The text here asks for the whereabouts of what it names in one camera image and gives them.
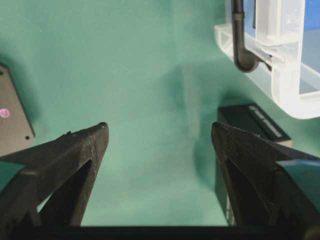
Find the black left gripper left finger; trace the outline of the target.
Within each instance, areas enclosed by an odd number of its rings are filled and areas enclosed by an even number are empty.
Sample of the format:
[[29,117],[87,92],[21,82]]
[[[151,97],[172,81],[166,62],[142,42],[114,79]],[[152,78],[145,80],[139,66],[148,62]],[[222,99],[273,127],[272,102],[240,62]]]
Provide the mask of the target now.
[[101,122],[2,156],[22,168],[0,192],[0,237],[26,237],[37,227],[81,225],[109,143]]

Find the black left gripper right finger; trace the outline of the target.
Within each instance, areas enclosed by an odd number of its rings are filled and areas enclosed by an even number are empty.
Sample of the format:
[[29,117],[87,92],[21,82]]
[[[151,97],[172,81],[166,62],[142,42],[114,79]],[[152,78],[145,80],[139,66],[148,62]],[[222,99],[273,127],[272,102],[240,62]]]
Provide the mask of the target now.
[[222,240],[317,240],[320,159],[221,123],[211,140],[235,220]]

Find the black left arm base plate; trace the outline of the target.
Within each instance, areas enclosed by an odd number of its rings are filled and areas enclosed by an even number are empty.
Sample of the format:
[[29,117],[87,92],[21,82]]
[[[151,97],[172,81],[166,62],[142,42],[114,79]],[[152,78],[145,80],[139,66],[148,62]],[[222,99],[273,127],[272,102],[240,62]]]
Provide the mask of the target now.
[[35,133],[16,90],[10,70],[0,65],[0,155],[27,149]]

